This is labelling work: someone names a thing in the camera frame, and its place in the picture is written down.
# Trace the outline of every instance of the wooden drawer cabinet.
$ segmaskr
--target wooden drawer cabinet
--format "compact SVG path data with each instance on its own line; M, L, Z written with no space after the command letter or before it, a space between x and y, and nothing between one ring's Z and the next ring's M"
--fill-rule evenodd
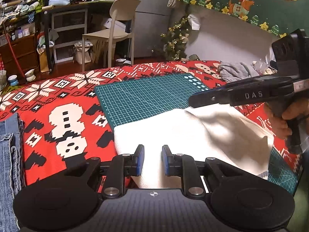
M12 41L11 44L23 72L26 73L28 70L34 69L34 73L37 74L39 72L39 55L37 53L36 36L33 34L19 38ZM4 69L7 71L7 76L16 74L18 78L21 78L9 45L1 46L0 53L2 55Z

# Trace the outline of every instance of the gray cloth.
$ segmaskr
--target gray cloth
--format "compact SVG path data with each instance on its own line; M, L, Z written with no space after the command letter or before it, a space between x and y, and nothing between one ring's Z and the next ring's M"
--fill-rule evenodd
M245 63L222 63L218 66L221 78L226 82L259 76L257 71Z

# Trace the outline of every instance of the refrigerator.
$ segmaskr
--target refrigerator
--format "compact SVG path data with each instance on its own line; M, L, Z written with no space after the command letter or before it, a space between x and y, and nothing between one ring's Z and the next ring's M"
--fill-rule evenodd
M135 13L134 57L148 57L154 47L162 47L160 35L168 29L171 8L168 0L140 1Z

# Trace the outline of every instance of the white chair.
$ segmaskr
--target white chair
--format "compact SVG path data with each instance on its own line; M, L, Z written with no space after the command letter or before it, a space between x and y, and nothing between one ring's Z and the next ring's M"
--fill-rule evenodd
M140 0L116 0L109 14L112 18L110 29L105 29L98 32L84 34L82 36L82 71L85 71L85 41L88 38L96 38L108 42L108 67L112 67L112 46L116 42L131 38L131 63L134 61L134 19L135 10L139 5ZM129 21L131 23L131 33L126 33L122 30L115 29L115 21ZM104 67L106 66L106 47L104 48Z

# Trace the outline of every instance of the red broom handle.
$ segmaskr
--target red broom handle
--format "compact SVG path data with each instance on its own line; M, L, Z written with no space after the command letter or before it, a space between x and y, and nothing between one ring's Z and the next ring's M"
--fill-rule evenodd
M19 65L19 62L18 62L18 60L17 60L17 58L16 58L16 56L15 56L15 53L14 53L14 51L13 51L13 48L12 48L12 45L11 45L11 41L10 41L10 38L9 38L9 34L7 33L7 29L5 28L4 23L3 23L3 29L4 29L5 37L6 37L6 39L7 39L7 43L8 43L9 46L10 46L10 50L11 50L11 52L12 52L14 61L15 61L16 65L17 65L17 67L18 67L18 69L19 69L21 75L22 75L24 78L26 78L26 76L25 76L25 74L23 73L23 70L21 69L21 67L20 67L20 65Z

